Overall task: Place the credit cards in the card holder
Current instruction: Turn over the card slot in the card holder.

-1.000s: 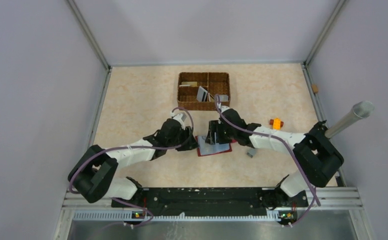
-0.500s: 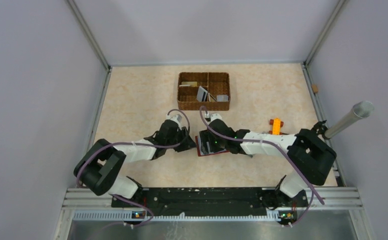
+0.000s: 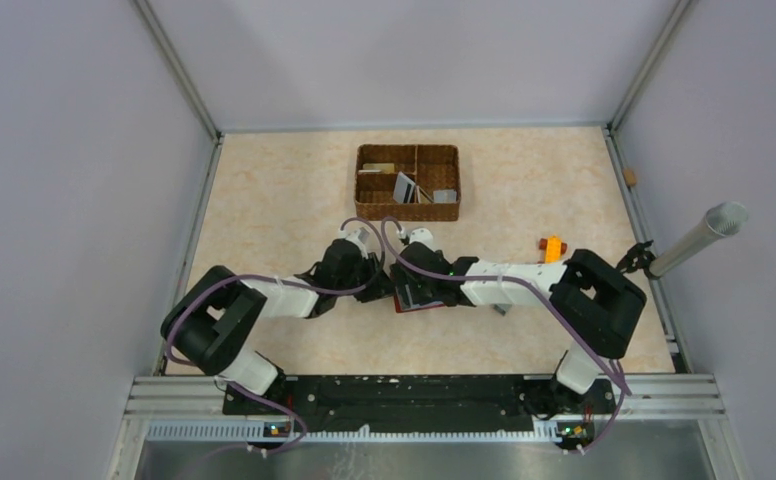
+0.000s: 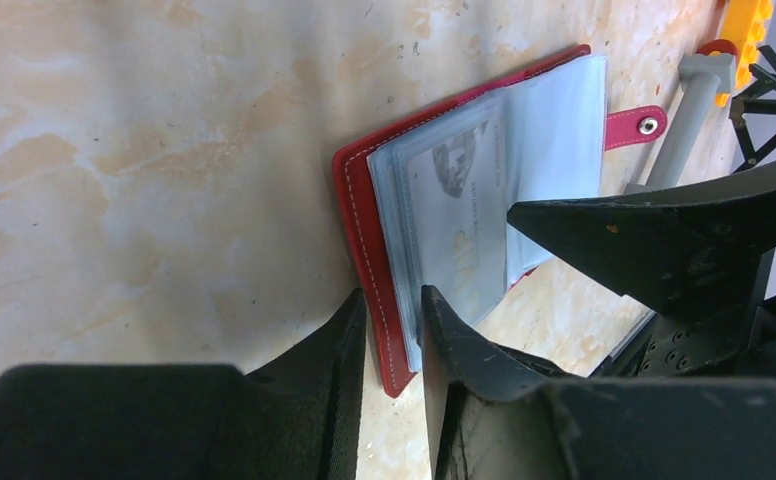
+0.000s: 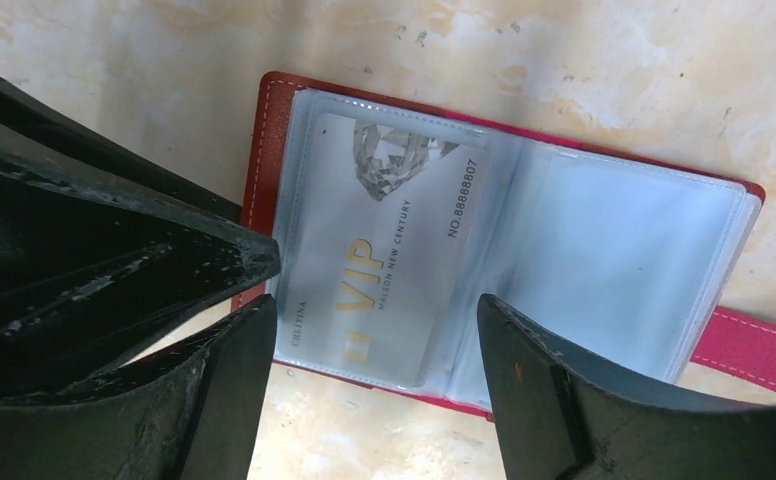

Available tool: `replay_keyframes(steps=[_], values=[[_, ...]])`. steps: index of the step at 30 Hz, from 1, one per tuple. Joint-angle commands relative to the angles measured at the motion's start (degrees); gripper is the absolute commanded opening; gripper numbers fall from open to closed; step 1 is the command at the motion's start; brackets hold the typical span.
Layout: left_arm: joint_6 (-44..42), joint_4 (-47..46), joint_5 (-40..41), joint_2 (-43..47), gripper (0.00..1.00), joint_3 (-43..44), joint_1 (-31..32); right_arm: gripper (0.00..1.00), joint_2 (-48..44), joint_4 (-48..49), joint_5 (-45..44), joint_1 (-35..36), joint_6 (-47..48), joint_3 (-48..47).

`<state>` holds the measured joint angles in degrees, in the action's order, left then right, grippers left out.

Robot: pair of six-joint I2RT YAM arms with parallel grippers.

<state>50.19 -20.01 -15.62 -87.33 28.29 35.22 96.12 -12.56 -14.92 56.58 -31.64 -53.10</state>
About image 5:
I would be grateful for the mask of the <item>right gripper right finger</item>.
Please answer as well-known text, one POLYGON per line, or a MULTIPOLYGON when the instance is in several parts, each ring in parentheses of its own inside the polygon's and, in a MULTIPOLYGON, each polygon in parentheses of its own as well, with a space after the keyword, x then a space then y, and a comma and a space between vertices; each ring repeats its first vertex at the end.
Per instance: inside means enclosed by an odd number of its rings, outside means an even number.
POLYGON ((477 324, 510 479, 776 479, 776 405, 642 375, 492 294, 477 324))

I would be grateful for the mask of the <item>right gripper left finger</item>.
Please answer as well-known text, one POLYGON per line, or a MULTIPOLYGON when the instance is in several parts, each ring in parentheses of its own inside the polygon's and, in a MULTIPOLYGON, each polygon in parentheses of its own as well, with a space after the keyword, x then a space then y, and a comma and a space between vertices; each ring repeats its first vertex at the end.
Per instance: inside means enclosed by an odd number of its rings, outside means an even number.
POLYGON ((0 479, 244 479, 277 331, 262 295, 65 389, 0 400, 0 479))

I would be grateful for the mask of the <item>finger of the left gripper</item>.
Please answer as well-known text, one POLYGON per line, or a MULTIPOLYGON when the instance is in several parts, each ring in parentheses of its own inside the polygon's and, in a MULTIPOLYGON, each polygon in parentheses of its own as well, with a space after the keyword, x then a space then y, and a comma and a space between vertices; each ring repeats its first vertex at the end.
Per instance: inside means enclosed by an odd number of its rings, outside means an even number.
POLYGON ((0 124, 0 401, 114 369, 280 264, 269 237, 0 124))
POLYGON ((224 219, 242 207, 133 153, 40 102, 0 77, 0 124, 97 169, 168 195, 224 219))

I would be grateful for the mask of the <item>red leather card holder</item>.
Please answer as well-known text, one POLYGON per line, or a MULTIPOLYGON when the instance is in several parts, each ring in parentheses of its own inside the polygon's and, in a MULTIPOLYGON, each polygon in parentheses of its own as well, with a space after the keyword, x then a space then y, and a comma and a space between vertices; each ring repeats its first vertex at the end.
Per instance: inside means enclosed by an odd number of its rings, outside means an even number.
POLYGON ((718 306, 766 198, 758 184, 273 71, 261 80, 241 221, 279 244, 279 363, 452 410, 491 411, 476 305, 490 293, 616 364, 675 383, 696 363, 776 393, 776 326, 718 306), (456 125, 490 167, 423 385, 281 356, 279 282, 312 124, 323 112, 456 125))

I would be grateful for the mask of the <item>white credit card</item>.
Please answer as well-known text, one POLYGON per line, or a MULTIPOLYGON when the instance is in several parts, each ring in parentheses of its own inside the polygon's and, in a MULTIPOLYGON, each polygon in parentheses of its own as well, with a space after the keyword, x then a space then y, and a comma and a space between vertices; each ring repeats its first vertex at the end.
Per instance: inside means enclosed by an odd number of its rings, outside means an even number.
POLYGON ((323 112, 303 167, 279 353, 337 376, 423 385, 490 167, 483 136, 323 112))

